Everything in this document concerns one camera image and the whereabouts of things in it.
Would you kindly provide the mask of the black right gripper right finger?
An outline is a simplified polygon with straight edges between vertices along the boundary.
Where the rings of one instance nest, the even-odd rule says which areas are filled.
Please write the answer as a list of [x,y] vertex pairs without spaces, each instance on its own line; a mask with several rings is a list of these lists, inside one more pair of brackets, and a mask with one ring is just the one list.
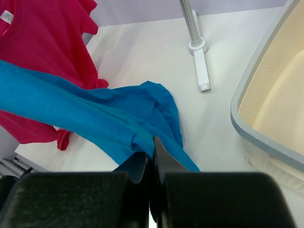
[[153,139],[152,217],[160,228],[294,228],[277,183],[260,172],[191,172]]

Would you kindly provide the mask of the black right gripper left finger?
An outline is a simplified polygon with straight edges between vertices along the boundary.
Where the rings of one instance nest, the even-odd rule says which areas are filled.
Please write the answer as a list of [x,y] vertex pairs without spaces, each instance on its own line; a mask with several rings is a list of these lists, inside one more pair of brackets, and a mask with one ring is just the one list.
[[146,228],[149,156],[111,172],[40,172],[21,177],[1,210],[3,228]]

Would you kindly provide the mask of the blue t shirt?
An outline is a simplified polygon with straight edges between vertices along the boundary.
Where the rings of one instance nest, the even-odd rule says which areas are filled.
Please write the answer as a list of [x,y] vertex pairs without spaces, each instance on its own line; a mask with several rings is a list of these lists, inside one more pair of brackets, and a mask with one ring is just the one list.
[[0,63],[0,108],[72,131],[99,146],[120,166],[135,153],[149,156],[149,215],[152,214],[154,137],[191,172],[200,172],[182,148],[175,102],[161,104],[147,82],[119,89],[84,90],[51,74]]

